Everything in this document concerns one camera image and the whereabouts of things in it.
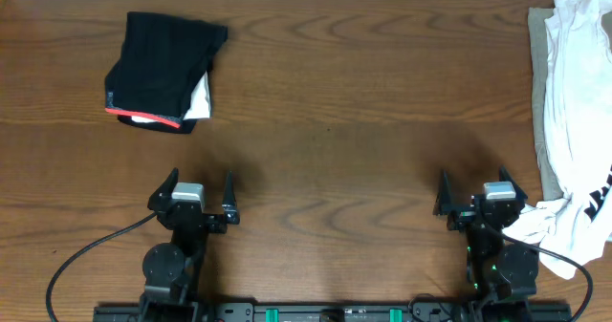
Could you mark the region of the white t-shirt black logo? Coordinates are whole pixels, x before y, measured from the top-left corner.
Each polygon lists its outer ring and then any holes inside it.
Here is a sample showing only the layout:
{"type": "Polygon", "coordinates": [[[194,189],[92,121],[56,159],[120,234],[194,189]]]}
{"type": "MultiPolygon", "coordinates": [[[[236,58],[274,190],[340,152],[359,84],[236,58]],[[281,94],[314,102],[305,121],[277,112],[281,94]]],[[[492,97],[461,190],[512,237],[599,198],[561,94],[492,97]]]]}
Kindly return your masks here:
{"type": "Polygon", "coordinates": [[[526,206],[504,232],[546,249],[541,263],[571,279],[611,239],[611,0],[551,9],[544,137],[563,197],[526,206]]]}

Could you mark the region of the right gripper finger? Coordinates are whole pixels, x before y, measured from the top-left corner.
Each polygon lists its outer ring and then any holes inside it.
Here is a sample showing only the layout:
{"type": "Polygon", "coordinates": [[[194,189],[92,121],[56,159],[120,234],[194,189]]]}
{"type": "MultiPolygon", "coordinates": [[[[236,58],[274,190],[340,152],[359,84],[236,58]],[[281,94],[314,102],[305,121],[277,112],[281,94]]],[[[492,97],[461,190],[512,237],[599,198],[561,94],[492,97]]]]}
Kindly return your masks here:
{"type": "Polygon", "coordinates": [[[448,173],[443,170],[441,172],[438,193],[433,208],[433,214],[437,216],[448,215],[453,209],[452,192],[448,179],[448,173]]]}
{"type": "Polygon", "coordinates": [[[510,199],[525,203],[528,195],[516,183],[512,175],[505,166],[500,166],[498,170],[498,182],[501,186],[500,200],[509,201],[510,199]]]}

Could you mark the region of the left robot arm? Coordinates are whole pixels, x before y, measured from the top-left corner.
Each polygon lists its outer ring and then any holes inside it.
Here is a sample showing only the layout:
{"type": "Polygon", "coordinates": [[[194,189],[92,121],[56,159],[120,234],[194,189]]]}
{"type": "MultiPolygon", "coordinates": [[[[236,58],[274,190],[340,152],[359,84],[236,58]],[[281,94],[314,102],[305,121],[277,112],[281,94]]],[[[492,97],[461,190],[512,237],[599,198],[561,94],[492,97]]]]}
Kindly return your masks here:
{"type": "Polygon", "coordinates": [[[200,297],[200,272],[207,253],[208,236],[224,234],[240,223],[233,189],[227,174],[221,213],[205,212],[204,187],[179,181],[173,169],[149,197],[147,208],[172,232],[171,240],[152,247],[142,261],[145,277],[140,321],[193,321],[215,319],[215,308],[200,297]]]}

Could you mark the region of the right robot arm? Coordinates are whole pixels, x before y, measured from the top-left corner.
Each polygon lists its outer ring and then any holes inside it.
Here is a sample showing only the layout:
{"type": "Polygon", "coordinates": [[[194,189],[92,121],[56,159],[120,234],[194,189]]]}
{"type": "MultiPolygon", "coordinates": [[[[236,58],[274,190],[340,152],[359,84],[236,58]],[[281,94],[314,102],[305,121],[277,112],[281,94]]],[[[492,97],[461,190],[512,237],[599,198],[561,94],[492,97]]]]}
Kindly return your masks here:
{"type": "Polygon", "coordinates": [[[433,213],[447,218],[447,229],[466,235],[467,279],[475,297],[448,312],[451,321],[529,321],[526,300],[536,294],[538,255],[514,242],[502,230],[518,220],[527,195],[505,167],[499,180],[483,184],[468,203],[453,199],[443,172],[433,213]]]}

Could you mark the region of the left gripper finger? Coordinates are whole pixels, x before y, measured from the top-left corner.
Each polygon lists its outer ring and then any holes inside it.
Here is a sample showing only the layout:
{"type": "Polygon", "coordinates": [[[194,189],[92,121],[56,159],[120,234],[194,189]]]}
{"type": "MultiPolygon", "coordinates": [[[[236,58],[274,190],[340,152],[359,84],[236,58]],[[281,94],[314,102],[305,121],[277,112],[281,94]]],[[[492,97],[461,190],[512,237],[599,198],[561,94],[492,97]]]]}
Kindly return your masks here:
{"type": "Polygon", "coordinates": [[[179,169],[173,168],[164,182],[151,194],[148,199],[149,210],[168,210],[171,206],[172,192],[178,183],[179,169]]]}
{"type": "Polygon", "coordinates": [[[234,194],[233,176],[231,171],[228,172],[226,177],[222,207],[224,209],[226,223],[229,225],[239,225],[240,213],[237,207],[237,202],[234,194]]]}

